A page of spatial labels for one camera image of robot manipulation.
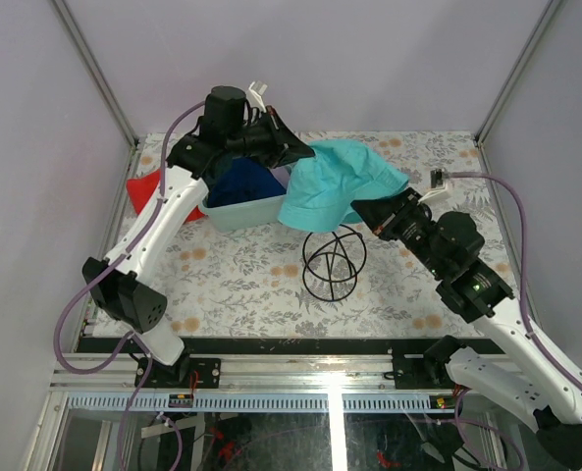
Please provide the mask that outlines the teal bucket hat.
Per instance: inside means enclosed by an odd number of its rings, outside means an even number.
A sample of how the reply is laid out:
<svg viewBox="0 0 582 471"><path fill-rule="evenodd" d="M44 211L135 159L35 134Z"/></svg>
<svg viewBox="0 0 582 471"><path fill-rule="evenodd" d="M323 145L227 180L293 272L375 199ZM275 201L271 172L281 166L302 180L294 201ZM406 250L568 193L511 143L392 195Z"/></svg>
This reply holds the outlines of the teal bucket hat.
<svg viewBox="0 0 582 471"><path fill-rule="evenodd" d="M328 233L341 224L362 221L354 200L390 197L404 191L408 175L362 142L317 140L314 155L292 167L278 221L291 229Z"/></svg>

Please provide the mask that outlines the dark blue bucket hat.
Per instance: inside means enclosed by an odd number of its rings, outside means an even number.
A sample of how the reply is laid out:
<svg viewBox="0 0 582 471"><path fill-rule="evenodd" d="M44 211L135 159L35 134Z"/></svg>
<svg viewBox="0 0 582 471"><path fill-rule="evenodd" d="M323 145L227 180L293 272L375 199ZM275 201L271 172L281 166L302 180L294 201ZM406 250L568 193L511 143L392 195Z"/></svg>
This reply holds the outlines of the dark blue bucket hat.
<svg viewBox="0 0 582 471"><path fill-rule="evenodd" d="M232 167L210 190L206 206L216 208L250 202L286 193L271 171L247 158L233 161Z"/></svg>

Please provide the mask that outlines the black wire hat stand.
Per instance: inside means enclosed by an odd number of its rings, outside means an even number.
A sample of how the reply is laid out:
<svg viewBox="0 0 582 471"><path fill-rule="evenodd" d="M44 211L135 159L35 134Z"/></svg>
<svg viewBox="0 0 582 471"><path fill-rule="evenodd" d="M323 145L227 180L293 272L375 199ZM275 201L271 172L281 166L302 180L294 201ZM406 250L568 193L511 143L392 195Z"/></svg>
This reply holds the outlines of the black wire hat stand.
<svg viewBox="0 0 582 471"><path fill-rule="evenodd" d="M304 288L315 299L335 303L355 291L368 250L363 234L349 225L329 233L309 233L301 247Z"/></svg>

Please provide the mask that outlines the red cloth hat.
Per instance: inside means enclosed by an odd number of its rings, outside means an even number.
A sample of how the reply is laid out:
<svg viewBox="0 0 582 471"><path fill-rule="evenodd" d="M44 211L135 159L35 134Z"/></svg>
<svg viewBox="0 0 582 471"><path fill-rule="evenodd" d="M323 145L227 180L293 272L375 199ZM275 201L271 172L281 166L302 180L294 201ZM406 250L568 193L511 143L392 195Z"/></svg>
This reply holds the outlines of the red cloth hat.
<svg viewBox="0 0 582 471"><path fill-rule="evenodd" d="M136 215L139 215L150 200L160 181L160 171L156 170L144 177L128 179L126 190Z"/></svg>

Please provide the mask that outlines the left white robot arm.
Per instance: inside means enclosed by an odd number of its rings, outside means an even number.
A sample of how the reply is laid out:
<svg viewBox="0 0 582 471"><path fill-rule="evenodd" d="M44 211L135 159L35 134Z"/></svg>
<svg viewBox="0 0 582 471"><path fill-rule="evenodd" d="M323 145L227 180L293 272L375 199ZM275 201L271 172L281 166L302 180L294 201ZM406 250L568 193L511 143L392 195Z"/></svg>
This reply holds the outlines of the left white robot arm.
<svg viewBox="0 0 582 471"><path fill-rule="evenodd" d="M151 286L157 260L237 158L274 169L315 155L265 103L267 88L260 80L246 90L213 87L197 106L202 114L195 128L175 144L163 142L159 183L132 227L103 259L88 258L82 267L95 305L140 339L170 387L189 380L191 364L164 317L166 296Z"/></svg>

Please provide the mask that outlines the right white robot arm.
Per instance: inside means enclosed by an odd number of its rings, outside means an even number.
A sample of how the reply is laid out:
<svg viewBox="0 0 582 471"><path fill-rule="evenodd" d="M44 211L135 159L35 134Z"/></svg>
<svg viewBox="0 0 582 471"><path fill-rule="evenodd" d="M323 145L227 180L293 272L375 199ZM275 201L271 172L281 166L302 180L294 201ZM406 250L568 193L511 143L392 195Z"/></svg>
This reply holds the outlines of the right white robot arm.
<svg viewBox="0 0 582 471"><path fill-rule="evenodd" d="M449 211L433 220L412 188L351 206L379 239L400 241L438 281L441 302L522 373L515 376L446 336L424 355L426 380L440 388L453 381L482 394L526 425L559 464L581 469L582 369L523 317L511 288L480 259L485 240L472 218Z"/></svg>

